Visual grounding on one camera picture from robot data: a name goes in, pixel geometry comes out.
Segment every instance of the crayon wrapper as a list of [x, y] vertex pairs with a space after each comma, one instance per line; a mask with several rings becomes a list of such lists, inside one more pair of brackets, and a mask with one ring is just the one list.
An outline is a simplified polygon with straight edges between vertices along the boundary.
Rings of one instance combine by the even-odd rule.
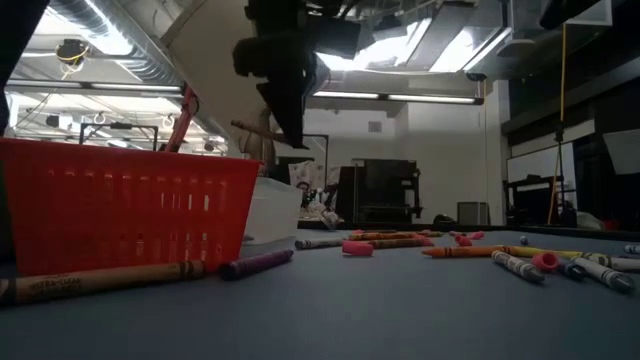
[[542, 254], [545, 252], [552, 253], [556, 256], [561, 256], [567, 259], [571, 259], [573, 257], [582, 256], [581, 251], [556, 251], [556, 250], [546, 250], [546, 249], [537, 249], [528, 246], [510, 246], [513, 256], [520, 257], [534, 257], [538, 254]]
[[410, 239], [415, 237], [415, 233], [364, 233], [351, 234], [349, 240], [352, 241], [368, 241], [368, 240], [395, 240]]
[[369, 244], [374, 249], [393, 249], [425, 246], [425, 241], [422, 239], [372, 240], [369, 241]]

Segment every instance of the wire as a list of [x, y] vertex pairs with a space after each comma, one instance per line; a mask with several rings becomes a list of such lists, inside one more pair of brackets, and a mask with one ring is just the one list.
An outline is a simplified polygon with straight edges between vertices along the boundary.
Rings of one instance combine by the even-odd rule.
[[[61, 81], [64, 81], [67, 77], [69, 77], [69, 75], [74, 74], [78, 71], [82, 70], [82, 68], [80, 67], [79, 69], [75, 70], [75, 71], [71, 71], [71, 69], [69, 68], [63, 75], [62, 78], [60, 79]], [[31, 123], [31, 121], [33, 121], [38, 115], [40, 115], [40, 113], [42, 111], [38, 111], [38, 109], [44, 109], [44, 107], [47, 105], [47, 103], [49, 102], [49, 100], [51, 100], [51, 97], [58, 92], [58, 89], [54, 89], [52, 92], [48, 93], [47, 96], [44, 97], [44, 99], [42, 99], [38, 105], [36, 105], [35, 108], [33, 108], [27, 115], [25, 115], [22, 119], [20, 119], [17, 123], [16, 123], [16, 130], [18, 129], [18, 127], [20, 126], [20, 124], [22, 124], [23, 122], [29, 120], [29, 122], [27, 122], [22, 128], [24, 129], [27, 125], [29, 125]]]
[[[485, 199], [487, 202], [487, 211], [486, 211], [486, 217], [485, 217], [485, 225], [489, 225], [489, 213], [491, 210], [491, 206], [489, 205], [489, 139], [487, 136], [487, 79], [482, 80], [482, 87], [483, 87], [483, 93], [482, 93], [482, 98], [484, 99], [484, 102], [482, 104], [482, 108], [484, 110], [484, 167], [485, 167], [485, 172], [486, 172], [486, 180], [485, 180], [485, 185], [486, 185], [486, 193], [485, 193]], [[480, 218], [480, 205], [478, 204], [478, 219]]]
[[[567, 24], [562, 25], [562, 71], [560, 75], [560, 126], [564, 122], [564, 87], [567, 69]], [[556, 181], [558, 179], [558, 163], [560, 162], [560, 151], [562, 142], [558, 141], [558, 155], [556, 156], [556, 169], [553, 172], [553, 184], [551, 186], [551, 202], [549, 203], [549, 215], [547, 216], [547, 225], [551, 225], [551, 214], [553, 214], [553, 206], [556, 200]]]

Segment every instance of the table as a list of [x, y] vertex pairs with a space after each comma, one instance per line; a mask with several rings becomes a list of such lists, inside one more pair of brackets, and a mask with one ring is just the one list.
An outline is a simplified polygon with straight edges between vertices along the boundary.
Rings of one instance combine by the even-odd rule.
[[[478, 243], [516, 245], [522, 234], [487, 232]], [[625, 244], [526, 235], [531, 246], [566, 250], [622, 254]], [[449, 236], [434, 242], [455, 245]], [[285, 248], [293, 240], [242, 252]], [[639, 305], [640, 294], [593, 280], [549, 275], [536, 286], [489, 258], [306, 250], [237, 282], [207, 278], [0, 310], [0, 359], [638, 359]]]

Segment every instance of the white plastic container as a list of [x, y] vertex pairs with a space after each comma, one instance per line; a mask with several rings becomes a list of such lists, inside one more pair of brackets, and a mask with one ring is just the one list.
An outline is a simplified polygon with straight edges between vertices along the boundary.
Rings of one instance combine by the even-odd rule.
[[251, 199], [243, 245], [259, 245], [296, 235], [302, 190], [261, 178]]

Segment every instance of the ceiling light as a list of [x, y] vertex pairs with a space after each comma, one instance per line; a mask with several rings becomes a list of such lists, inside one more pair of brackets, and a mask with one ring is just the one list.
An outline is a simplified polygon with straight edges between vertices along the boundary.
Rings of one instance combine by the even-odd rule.
[[407, 42], [407, 46], [404, 48], [402, 53], [396, 58], [396, 66], [406, 64], [409, 61], [409, 58], [416, 51], [416, 48], [420, 44], [420, 41], [424, 37], [424, 34], [429, 29], [429, 25], [431, 25], [431, 18], [423, 19], [418, 28], [415, 29], [415, 32], [411, 35], [411, 38]]
[[478, 55], [476, 55], [471, 61], [465, 65], [462, 70], [469, 71], [471, 68], [476, 66], [480, 62], [480, 60], [484, 59], [485, 56], [489, 55], [491, 50], [493, 50], [496, 46], [502, 43], [502, 40], [511, 34], [511, 28], [505, 28], [502, 32], [489, 44], [485, 47]]
[[473, 104], [476, 101], [473, 98], [456, 98], [456, 97], [426, 96], [426, 95], [389, 95], [389, 100], [408, 101], [408, 102], [450, 103], [450, 104]]
[[182, 91], [179, 86], [93, 83], [95, 89], [138, 91]]
[[429, 71], [456, 72], [462, 69], [471, 57], [473, 57], [473, 37], [468, 30], [462, 29], [447, 45]]
[[107, 140], [108, 145], [117, 146], [117, 147], [129, 147], [129, 143], [122, 140]]
[[344, 99], [377, 99], [378, 94], [371, 93], [351, 93], [341, 91], [318, 91], [313, 94], [315, 97], [330, 97], [330, 98], [344, 98]]
[[74, 81], [51, 81], [51, 80], [25, 80], [25, 79], [9, 79], [9, 86], [34, 86], [34, 87], [55, 87], [62, 89], [79, 89], [82, 85]]

